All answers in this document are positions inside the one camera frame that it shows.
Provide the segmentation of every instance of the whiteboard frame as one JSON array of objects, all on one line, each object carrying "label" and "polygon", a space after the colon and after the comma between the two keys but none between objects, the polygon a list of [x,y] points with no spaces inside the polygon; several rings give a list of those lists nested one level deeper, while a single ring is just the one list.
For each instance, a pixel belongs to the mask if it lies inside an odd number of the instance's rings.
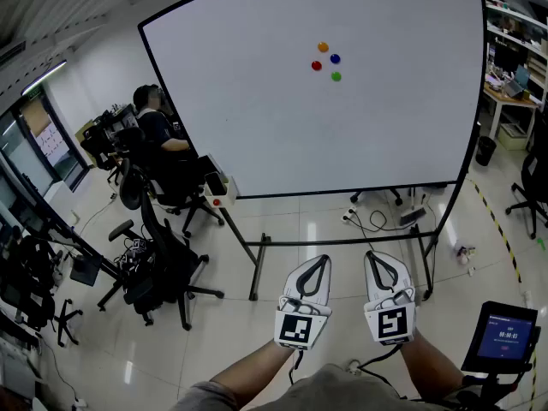
[{"label": "whiteboard frame", "polygon": [[[173,103],[173,100],[170,96],[170,92],[164,83],[164,79],[162,78],[158,65],[154,59],[154,55],[152,54],[150,45],[148,44],[148,41],[146,39],[146,35],[144,33],[144,26],[151,23],[152,21],[155,21],[157,18],[160,18],[161,16],[168,14],[174,9],[178,9],[187,3],[191,3],[192,1],[194,0],[181,0],[180,2],[174,3],[170,5],[169,7],[167,7],[166,9],[163,9],[157,12],[155,15],[142,21],[138,25],[140,36],[146,48],[146,53],[148,54],[151,60],[151,64],[154,68],[154,72],[156,73],[156,76],[158,77],[158,81],[160,82],[160,85],[164,89],[167,99],[170,101],[171,105],[173,106],[175,113],[177,112],[175,104]],[[483,16],[483,51],[485,51],[487,47],[487,10],[485,6],[485,0],[481,0],[481,8],[482,8],[482,16]],[[371,237],[371,238],[366,238],[364,236],[361,238],[354,238],[354,239],[336,239],[336,240],[326,240],[326,241],[272,241],[272,239],[267,234],[263,233],[260,238],[260,241],[246,241],[243,239],[240,233],[240,230],[238,230],[234,220],[232,219],[228,211],[224,208],[220,209],[220,212],[223,214],[223,217],[225,218],[227,224],[230,226],[230,229],[233,231],[238,242],[240,242],[247,256],[251,259],[254,265],[253,281],[251,283],[251,289],[249,293],[250,301],[256,301],[259,298],[257,295],[257,290],[259,287],[260,273],[262,271],[266,247],[306,247],[306,246],[317,246],[317,245],[347,245],[347,244],[360,244],[360,243],[371,244],[374,242],[400,241],[400,240],[407,240],[407,239],[417,239],[419,242],[420,252],[421,252],[423,265],[424,265],[424,271],[426,274],[426,284],[427,284],[427,291],[423,295],[423,301],[426,301],[428,300],[428,298],[430,298],[433,292],[434,282],[432,281],[433,270],[431,271],[428,265],[428,254],[432,250],[435,251],[434,248],[437,245],[439,235],[441,234],[442,229],[444,228],[445,222],[447,221],[451,213],[451,210],[453,209],[453,206],[455,205],[456,199],[461,191],[462,184],[465,181],[465,177],[468,172],[468,166],[470,165],[472,156],[474,154],[476,140],[480,136],[480,123],[478,122],[478,117],[480,113],[480,99],[481,99],[481,94],[483,92],[486,54],[482,53],[482,57],[483,57],[482,71],[481,71],[481,77],[479,78],[478,100],[476,104],[474,122],[472,124],[473,126],[470,133],[470,139],[468,141],[468,147],[465,152],[464,159],[462,160],[462,166],[459,171],[459,175],[455,180],[441,182],[441,183],[440,182],[428,182],[428,183],[423,182],[423,183],[414,183],[414,184],[386,185],[382,187],[373,187],[373,188],[333,189],[333,190],[322,190],[322,191],[315,191],[315,192],[299,192],[294,194],[264,194],[264,195],[250,195],[250,196],[237,197],[237,199],[244,200],[244,199],[274,198],[274,197],[284,197],[284,196],[303,196],[303,195],[314,195],[314,194],[339,194],[339,193],[351,193],[351,192],[358,192],[358,191],[386,190],[390,188],[414,188],[414,187],[422,187],[422,186],[436,186],[439,184],[455,184],[455,188],[453,189],[453,192],[447,203],[445,213],[442,215],[438,226],[433,231],[420,232],[419,225],[416,224],[415,226],[411,227],[410,232],[408,234],[401,234],[401,235],[387,235],[387,236]],[[183,129],[185,129],[184,124],[182,122],[181,122],[181,126],[183,127]],[[191,151],[193,151],[197,155],[195,147],[190,139],[190,136],[188,136],[188,143],[191,147]],[[430,238],[430,241],[428,243],[428,246],[425,247],[423,243],[423,239],[427,237]],[[257,255],[253,254],[250,247],[259,247],[259,251],[257,252]]]},{"label": "whiteboard frame", "polygon": [[[152,23],[153,21],[157,20],[158,18],[161,18],[163,15],[166,15],[166,14],[168,14],[169,12],[171,12],[175,9],[179,9],[181,6],[184,6],[185,4],[191,3],[193,1],[194,0],[181,0],[177,3],[174,3],[170,6],[168,6],[165,9],[162,9],[161,11],[157,12],[155,15],[152,15],[151,17],[149,17],[146,20],[139,23],[138,29],[139,29],[139,34],[141,36],[143,44],[145,46],[146,53],[149,56],[149,58],[151,60],[152,67],[154,68],[154,72],[156,73],[156,76],[158,77],[158,81],[159,81],[161,87],[163,88],[167,99],[170,101],[170,105],[173,108],[173,111],[178,115],[180,124],[181,124],[182,128],[184,129],[185,134],[188,136],[188,144],[190,145],[190,148],[191,148],[190,150],[194,154],[198,155],[198,153],[196,152],[195,146],[192,142],[192,136],[187,133],[187,130],[185,129],[184,124],[181,121],[181,115],[178,114],[178,112],[176,110],[176,106],[175,106],[175,104],[172,100],[172,97],[170,96],[170,91],[169,91],[168,87],[165,85],[164,78],[162,77],[162,74],[160,73],[160,70],[159,70],[159,67],[156,63],[156,60],[154,59],[154,55],[152,54],[151,47],[148,43],[148,40],[147,40],[146,35],[145,35],[145,31],[144,31],[144,27],[146,25]],[[483,44],[484,44],[483,49],[485,50],[486,47],[487,47],[487,45],[486,45],[487,24],[486,24],[485,0],[481,0],[481,8],[482,8],[482,14],[483,14]],[[482,59],[482,73],[481,73],[481,77],[479,78],[478,100],[477,100],[477,106],[476,106],[476,113],[475,113],[475,117],[474,117],[474,122],[478,121],[478,116],[479,116],[479,113],[480,113],[480,99],[481,99],[481,93],[483,92],[483,80],[484,80],[483,75],[484,74],[485,74],[485,53],[483,54],[483,59]],[[462,160],[462,165],[467,164],[467,155],[468,155],[468,152],[470,151],[470,146],[472,146],[472,149],[473,149],[474,145],[475,145],[475,141],[472,141],[472,139],[470,139],[470,141],[468,142],[468,148],[466,150],[465,158]],[[457,183],[457,179],[443,182],[443,184],[456,184],[456,183]],[[387,184],[385,186],[379,186],[379,187],[373,187],[373,188],[343,188],[343,189],[318,190],[318,191],[287,193],[287,194],[244,195],[244,196],[238,196],[237,199],[245,200],[245,199],[258,199],[258,198],[305,196],[305,195],[314,195],[314,194],[340,194],[340,193],[357,192],[357,191],[360,191],[360,190],[372,191],[372,190],[385,190],[385,189],[388,189],[388,188],[412,188],[412,187],[421,187],[421,186],[428,186],[428,185],[435,185],[435,184],[440,184],[440,182],[422,182],[422,183],[412,183],[412,184]]]}]

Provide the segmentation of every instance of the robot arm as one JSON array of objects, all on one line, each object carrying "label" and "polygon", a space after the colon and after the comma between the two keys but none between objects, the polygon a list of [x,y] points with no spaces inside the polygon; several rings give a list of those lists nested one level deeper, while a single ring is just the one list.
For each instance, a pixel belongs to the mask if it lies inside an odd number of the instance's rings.
[{"label": "robot arm", "polygon": [[[316,282],[310,284],[315,275]],[[325,254],[289,274],[276,310],[274,341],[278,345],[299,350],[313,347],[331,315],[327,307],[330,281],[331,259]]]},{"label": "robot arm", "polygon": [[369,298],[364,313],[373,340],[385,346],[413,341],[415,290],[407,266],[376,251],[366,253],[364,266]]}]

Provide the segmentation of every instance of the display screen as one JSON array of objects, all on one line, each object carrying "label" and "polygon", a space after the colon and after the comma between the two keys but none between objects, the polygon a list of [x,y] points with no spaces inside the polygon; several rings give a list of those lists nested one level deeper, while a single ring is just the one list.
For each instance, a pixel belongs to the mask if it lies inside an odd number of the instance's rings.
[{"label": "display screen", "polygon": [[525,319],[489,315],[478,356],[509,360],[522,359],[532,325],[532,321]]}]

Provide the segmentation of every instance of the trash can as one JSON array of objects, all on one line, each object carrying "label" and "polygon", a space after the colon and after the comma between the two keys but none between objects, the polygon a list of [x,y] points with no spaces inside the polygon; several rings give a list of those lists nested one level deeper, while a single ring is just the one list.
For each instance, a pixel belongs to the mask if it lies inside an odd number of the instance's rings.
[{"label": "trash can", "polygon": [[482,166],[487,166],[491,156],[497,148],[497,143],[484,135],[479,137],[478,151],[476,152],[476,161]]}]

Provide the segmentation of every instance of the tiled floor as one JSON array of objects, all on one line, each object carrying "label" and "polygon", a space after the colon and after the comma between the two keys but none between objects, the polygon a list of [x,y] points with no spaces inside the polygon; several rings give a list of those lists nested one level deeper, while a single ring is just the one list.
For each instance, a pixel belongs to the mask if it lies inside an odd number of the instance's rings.
[{"label": "tiled floor", "polygon": [[[468,174],[469,179],[478,183],[509,239],[522,285],[517,282],[501,236],[473,184],[466,181],[439,240],[434,294],[419,307],[417,321],[422,333],[460,366],[481,304],[493,300],[522,305],[521,293],[532,291],[534,305],[541,309],[540,325],[545,328],[537,348],[536,393],[539,398],[534,409],[540,409],[548,400],[548,354],[545,352],[548,343],[545,316],[548,253],[529,239],[531,218],[527,212],[504,214],[504,208],[516,202],[510,185],[521,182],[523,157],[523,152],[506,152],[499,147],[488,168],[472,162]],[[109,202],[111,189],[104,179],[103,172],[93,171],[80,187],[77,211],[82,220],[77,231]],[[451,190],[418,190],[417,195],[426,194],[439,221]],[[407,191],[402,191],[402,197],[408,201]],[[348,198],[349,194],[333,194],[240,201],[233,216],[246,239],[258,240],[262,232],[275,241],[360,237],[359,229],[340,221],[344,209],[349,206]],[[358,208],[365,225],[369,225],[372,211],[382,211],[388,219],[387,228],[394,227],[400,211],[394,205],[393,196],[384,192],[362,194]],[[160,220],[167,217],[174,231],[180,232],[184,214],[174,217],[160,207],[155,209]],[[135,229],[140,230],[140,214],[128,211],[120,200],[116,200],[86,226],[83,237],[105,257],[114,259],[123,252],[123,245],[120,241],[108,242],[107,235],[130,217],[135,221]],[[538,224],[538,238],[548,241],[548,229],[543,222]],[[428,210],[420,220],[420,227],[428,230],[433,225],[434,216]],[[367,244],[267,248],[259,301],[250,302],[247,297],[253,266],[228,226],[218,227],[210,218],[199,214],[191,230],[194,251],[211,256],[198,284],[222,289],[226,298],[220,301],[198,296],[190,307],[193,325],[190,332],[181,328],[176,305],[164,304],[155,311],[153,327],[145,327],[133,308],[125,305],[121,294],[117,294],[107,305],[107,311],[101,313],[96,304],[112,285],[112,280],[103,273],[93,288],[66,279],[59,289],[58,300],[71,297],[75,306],[84,310],[83,319],[76,325],[80,346],[53,347],[59,370],[94,411],[167,410],[192,384],[210,378],[271,339],[276,300],[286,276],[300,262],[321,253],[329,254],[333,263],[330,295],[333,314],[314,349],[305,354],[296,377],[307,376],[326,362],[343,364],[351,358],[366,360],[386,351],[372,341],[363,317],[366,302],[363,257],[369,248]],[[477,247],[477,254],[468,265],[456,262],[452,246],[457,240]],[[426,278],[417,241],[380,243],[376,248],[403,259],[419,291],[425,290]],[[470,266],[476,269],[472,276],[468,274]],[[53,346],[51,330],[46,331],[45,337]],[[290,364],[291,360],[253,405],[269,402],[287,390]],[[401,395],[417,396],[400,355],[378,363],[374,370],[387,377]],[[59,403],[67,407],[72,402],[71,390],[57,376],[51,352],[47,349],[43,354],[43,371]],[[506,401],[506,408],[528,409],[528,404],[523,403],[529,399],[531,388],[531,375],[527,375],[520,389]]]}]

